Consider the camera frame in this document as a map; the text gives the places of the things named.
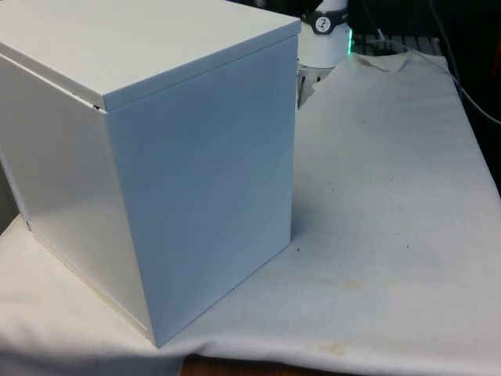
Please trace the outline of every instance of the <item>green light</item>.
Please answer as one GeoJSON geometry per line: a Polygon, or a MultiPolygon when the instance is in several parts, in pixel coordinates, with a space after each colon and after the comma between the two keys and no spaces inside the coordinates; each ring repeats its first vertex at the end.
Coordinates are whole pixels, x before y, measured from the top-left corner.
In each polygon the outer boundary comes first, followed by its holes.
{"type": "Polygon", "coordinates": [[[351,47],[353,47],[353,30],[350,29],[350,34],[348,36],[348,55],[351,53],[351,47]]]}

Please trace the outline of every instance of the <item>white enclosure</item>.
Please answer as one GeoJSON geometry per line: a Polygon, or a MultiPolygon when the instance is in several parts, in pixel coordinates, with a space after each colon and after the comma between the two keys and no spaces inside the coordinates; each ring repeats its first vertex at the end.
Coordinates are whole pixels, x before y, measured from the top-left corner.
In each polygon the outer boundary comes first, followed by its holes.
{"type": "Polygon", "coordinates": [[[290,241],[299,30],[219,0],[0,2],[21,213],[157,345],[290,241]]]}

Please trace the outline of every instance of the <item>white cylindrical device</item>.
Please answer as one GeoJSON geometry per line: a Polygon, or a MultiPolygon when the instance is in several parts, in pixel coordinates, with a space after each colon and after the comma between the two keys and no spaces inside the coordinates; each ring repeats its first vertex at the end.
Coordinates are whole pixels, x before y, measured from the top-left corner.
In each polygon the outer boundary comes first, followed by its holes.
{"type": "Polygon", "coordinates": [[[299,34],[299,63],[306,67],[333,68],[346,56],[351,44],[348,0],[323,0],[303,15],[299,34]]]}

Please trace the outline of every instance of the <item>white plastic part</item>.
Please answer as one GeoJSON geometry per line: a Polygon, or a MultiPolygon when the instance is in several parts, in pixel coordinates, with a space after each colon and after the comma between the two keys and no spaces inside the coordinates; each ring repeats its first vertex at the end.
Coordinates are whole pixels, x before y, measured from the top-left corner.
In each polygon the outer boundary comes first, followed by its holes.
{"type": "MultiPolygon", "coordinates": [[[[319,11],[341,10],[348,6],[348,0],[324,0],[319,11]]],[[[334,68],[348,53],[350,27],[347,23],[337,25],[332,33],[315,34],[312,27],[301,22],[299,34],[299,63],[313,68],[334,68]]]]}

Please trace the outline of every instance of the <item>box side panel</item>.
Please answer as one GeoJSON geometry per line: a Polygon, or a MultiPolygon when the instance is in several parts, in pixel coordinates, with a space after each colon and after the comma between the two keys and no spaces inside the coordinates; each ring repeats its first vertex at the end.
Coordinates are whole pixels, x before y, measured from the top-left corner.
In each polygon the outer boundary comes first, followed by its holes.
{"type": "Polygon", "coordinates": [[[30,228],[150,328],[106,114],[0,55],[0,151],[30,228]]]}
{"type": "Polygon", "coordinates": [[[297,37],[110,113],[158,345],[290,242],[297,37]]]}

